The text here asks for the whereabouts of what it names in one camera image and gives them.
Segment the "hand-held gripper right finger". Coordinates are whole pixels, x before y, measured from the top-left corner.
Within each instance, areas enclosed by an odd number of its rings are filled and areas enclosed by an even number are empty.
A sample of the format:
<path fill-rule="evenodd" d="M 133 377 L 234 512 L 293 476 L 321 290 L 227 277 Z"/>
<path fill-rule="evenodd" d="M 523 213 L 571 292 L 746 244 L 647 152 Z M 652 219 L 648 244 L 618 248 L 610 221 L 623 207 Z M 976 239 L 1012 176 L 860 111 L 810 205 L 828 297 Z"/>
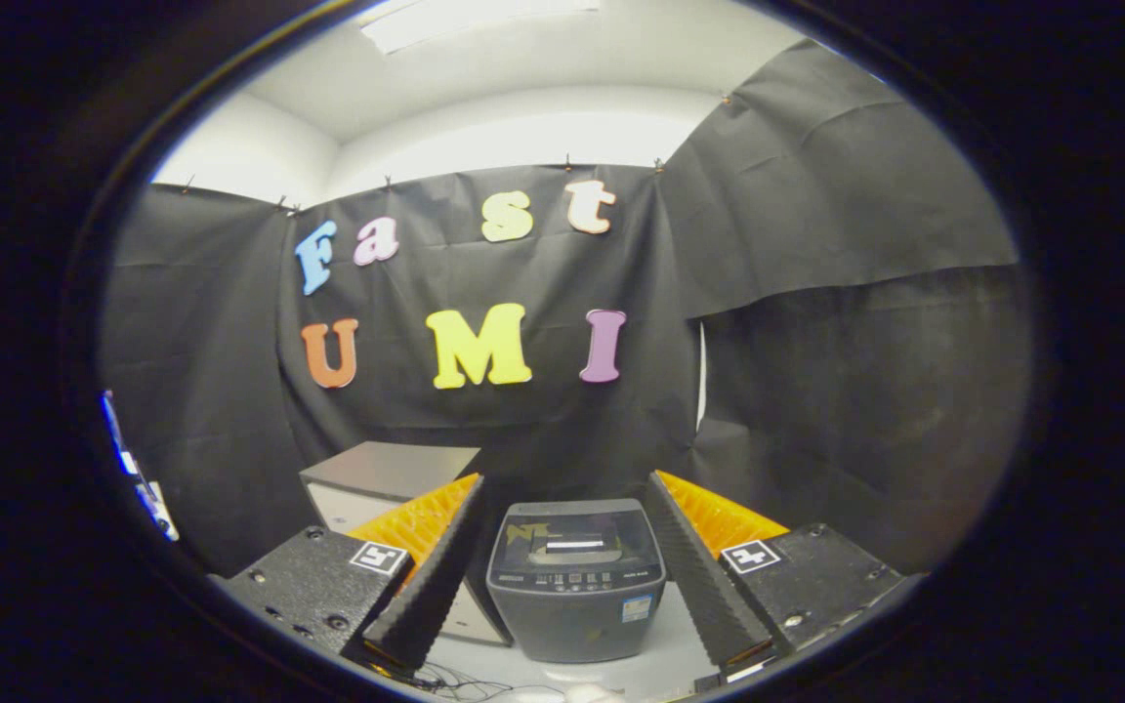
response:
<path fill-rule="evenodd" d="M 723 683 L 831 643 L 921 582 L 832 526 L 790 529 L 662 471 L 648 478 L 645 511 Z"/>

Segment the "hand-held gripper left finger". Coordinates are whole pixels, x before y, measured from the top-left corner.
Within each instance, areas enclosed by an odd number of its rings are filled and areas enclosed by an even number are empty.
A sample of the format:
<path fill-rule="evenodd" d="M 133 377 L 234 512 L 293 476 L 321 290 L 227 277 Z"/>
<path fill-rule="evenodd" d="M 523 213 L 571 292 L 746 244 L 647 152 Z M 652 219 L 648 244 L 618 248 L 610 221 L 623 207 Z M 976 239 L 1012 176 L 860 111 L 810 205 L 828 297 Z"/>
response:
<path fill-rule="evenodd" d="M 472 560 L 482 475 L 348 533 L 308 526 L 216 584 L 276 629 L 374 672 L 424 666 Z"/>

